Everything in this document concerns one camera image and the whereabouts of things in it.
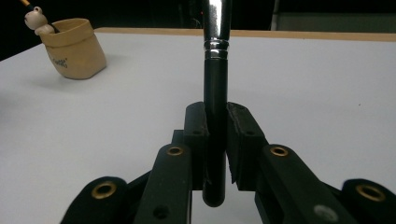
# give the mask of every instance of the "table edge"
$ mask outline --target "table edge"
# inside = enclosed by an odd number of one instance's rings
[[[202,29],[101,27],[95,29],[95,32],[111,33],[111,34],[204,36]],[[231,36],[396,42],[396,34],[379,34],[379,33],[333,33],[333,32],[325,33],[325,32],[295,32],[295,31],[231,30]]]

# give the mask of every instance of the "black plastic part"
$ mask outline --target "black plastic part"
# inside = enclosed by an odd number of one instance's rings
[[[232,181],[239,190],[255,191],[261,173],[258,158],[268,142],[246,107],[228,103],[227,109],[227,157]]]
[[[212,207],[220,206],[225,196],[227,66],[224,59],[205,60],[204,103],[210,135],[203,198]]]
[[[340,199],[359,223],[396,223],[396,196],[388,189],[365,179],[344,183]]]
[[[115,186],[110,196],[98,199],[93,192],[103,193],[109,190],[106,183]],[[88,184],[67,209],[62,224],[114,224],[124,223],[128,212],[126,202],[127,184],[117,177],[101,177]]]
[[[206,125],[205,104],[197,102],[186,108],[183,143],[191,149],[192,154],[192,189],[202,190],[205,177],[205,153],[209,130]]]
[[[160,149],[134,224],[191,222],[191,151],[181,144]]]
[[[273,196],[270,194],[263,195],[259,192],[256,192],[254,196],[254,202],[259,211],[262,223],[280,224],[285,216],[282,208]]]
[[[147,172],[128,184],[128,191],[126,193],[126,200],[128,202],[128,214],[125,218],[126,223],[133,223],[134,221],[150,173]]]
[[[274,194],[284,214],[282,223],[358,223],[290,148],[264,147],[260,165],[267,186],[259,193]]]
[[[183,130],[174,130],[172,135],[172,144],[183,143]]]

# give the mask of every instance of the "screw hole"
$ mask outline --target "screw hole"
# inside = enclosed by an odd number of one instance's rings
[[[314,212],[315,214],[323,219],[325,222],[338,222],[338,215],[332,210],[330,207],[323,205],[323,204],[317,204],[314,206]]]
[[[178,156],[183,154],[183,149],[181,147],[171,147],[167,151],[170,156]]]
[[[271,153],[278,157],[285,157],[289,155],[289,152],[283,147],[271,147]]]
[[[370,185],[358,185],[356,191],[364,198],[378,203],[385,201],[386,198],[380,189]]]
[[[165,219],[169,216],[169,208],[166,205],[158,205],[152,214],[158,219]]]
[[[108,198],[116,192],[117,186],[111,181],[105,181],[95,186],[91,192],[91,196],[95,199]]]

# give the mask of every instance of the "dark background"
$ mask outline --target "dark background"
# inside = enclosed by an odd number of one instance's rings
[[[232,29],[269,30],[275,0],[233,0]],[[31,0],[49,21],[90,20],[93,28],[202,28],[201,0]],[[396,0],[280,0],[280,12],[395,13]],[[40,44],[24,24],[27,8],[7,0],[1,15],[0,61]]]

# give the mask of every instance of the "pen holder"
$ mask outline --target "pen holder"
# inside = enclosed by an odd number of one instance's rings
[[[49,59],[64,77],[87,79],[106,67],[106,57],[86,19],[56,21],[57,34],[41,34]]]

